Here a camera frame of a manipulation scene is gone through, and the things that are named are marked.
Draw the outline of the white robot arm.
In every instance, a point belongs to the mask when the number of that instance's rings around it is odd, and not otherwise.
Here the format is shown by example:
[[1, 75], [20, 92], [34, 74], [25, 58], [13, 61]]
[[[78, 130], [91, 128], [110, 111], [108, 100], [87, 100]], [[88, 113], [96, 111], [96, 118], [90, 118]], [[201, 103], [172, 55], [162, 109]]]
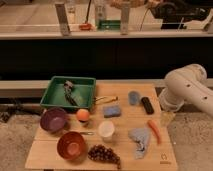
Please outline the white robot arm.
[[207, 79], [205, 68], [190, 64], [168, 72], [165, 88], [159, 95], [159, 103], [166, 112], [177, 112], [185, 102], [190, 102], [202, 112], [213, 117], [213, 90], [203, 84]]

